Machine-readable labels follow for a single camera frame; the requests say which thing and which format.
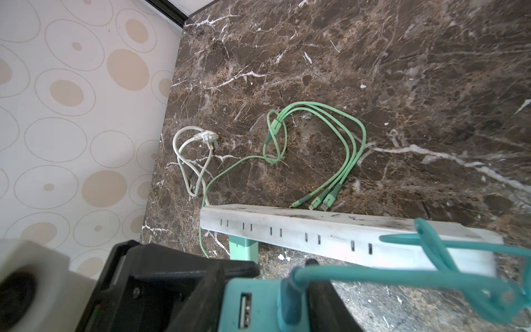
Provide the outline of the white power strip coloured sockets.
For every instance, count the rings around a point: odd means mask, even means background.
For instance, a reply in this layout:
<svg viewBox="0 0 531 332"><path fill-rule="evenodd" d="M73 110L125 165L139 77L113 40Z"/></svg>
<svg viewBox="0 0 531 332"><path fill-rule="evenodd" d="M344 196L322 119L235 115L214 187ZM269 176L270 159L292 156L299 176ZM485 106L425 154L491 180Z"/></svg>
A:
<svg viewBox="0 0 531 332"><path fill-rule="evenodd" d="M384 243L414 233L413 220L283 207L223 205L201 209L205 230L372 268L434 270L420 246Z"/></svg>

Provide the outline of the light green plug adapter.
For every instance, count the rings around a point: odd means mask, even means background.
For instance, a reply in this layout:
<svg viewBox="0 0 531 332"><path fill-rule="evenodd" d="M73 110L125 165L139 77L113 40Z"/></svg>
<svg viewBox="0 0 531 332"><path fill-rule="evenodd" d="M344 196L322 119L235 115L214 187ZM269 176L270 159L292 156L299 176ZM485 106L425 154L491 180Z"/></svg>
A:
<svg viewBox="0 0 531 332"><path fill-rule="evenodd" d="M259 242L234 235L229 236L230 259L259 262Z"/></svg>

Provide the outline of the teal plug adapter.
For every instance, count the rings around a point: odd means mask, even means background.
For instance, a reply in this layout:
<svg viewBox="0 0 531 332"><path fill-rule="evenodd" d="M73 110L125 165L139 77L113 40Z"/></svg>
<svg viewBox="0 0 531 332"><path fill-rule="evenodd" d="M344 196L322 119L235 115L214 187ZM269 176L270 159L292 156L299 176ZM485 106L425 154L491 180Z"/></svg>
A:
<svg viewBox="0 0 531 332"><path fill-rule="evenodd" d="M234 278L225 285L218 331L310 331L306 297L297 326L283 323L279 280Z"/></svg>

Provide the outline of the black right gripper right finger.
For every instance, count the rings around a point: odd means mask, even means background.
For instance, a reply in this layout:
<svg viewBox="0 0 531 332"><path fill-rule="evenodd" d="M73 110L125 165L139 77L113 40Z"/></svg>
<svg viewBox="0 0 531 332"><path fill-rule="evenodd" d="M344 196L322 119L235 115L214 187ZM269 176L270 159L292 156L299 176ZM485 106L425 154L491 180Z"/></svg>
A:
<svg viewBox="0 0 531 332"><path fill-rule="evenodd" d="M313 269L306 289L310 331L363 331L334 289L331 280L346 280L338 267L320 266L308 259L305 268Z"/></svg>

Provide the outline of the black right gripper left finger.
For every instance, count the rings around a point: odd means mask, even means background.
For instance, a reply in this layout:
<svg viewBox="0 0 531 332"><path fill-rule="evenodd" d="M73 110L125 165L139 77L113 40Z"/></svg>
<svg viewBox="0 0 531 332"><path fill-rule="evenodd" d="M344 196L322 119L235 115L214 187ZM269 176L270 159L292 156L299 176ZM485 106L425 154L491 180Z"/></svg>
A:
<svg viewBox="0 0 531 332"><path fill-rule="evenodd" d="M211 266L166 331L218 331L225 290L220 263Z"/></svg>

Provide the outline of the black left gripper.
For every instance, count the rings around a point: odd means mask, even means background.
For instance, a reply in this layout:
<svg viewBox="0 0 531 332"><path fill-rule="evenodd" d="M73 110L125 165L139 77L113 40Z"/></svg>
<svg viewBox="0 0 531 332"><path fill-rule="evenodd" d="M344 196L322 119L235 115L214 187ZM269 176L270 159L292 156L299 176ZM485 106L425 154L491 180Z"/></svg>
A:
<svg viewBox="0 0 531 332"><path fill-rule="evenodd" d="M207 259L158 244L115 245L95 285L77 331L166 331L207 270L220 263L225 285L256 277L252 261Z"/></svg>

